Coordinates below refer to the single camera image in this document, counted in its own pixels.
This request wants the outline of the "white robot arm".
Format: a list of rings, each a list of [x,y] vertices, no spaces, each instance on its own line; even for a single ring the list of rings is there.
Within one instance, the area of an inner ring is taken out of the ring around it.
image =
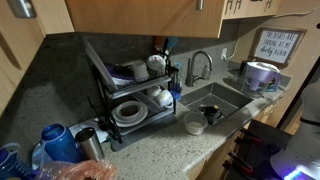
[[[320,180],[320,82],[308,85],[301,98],[300,126],[288,143],[271,156],[270,164],[281,179],[298,171],[308,179]]]

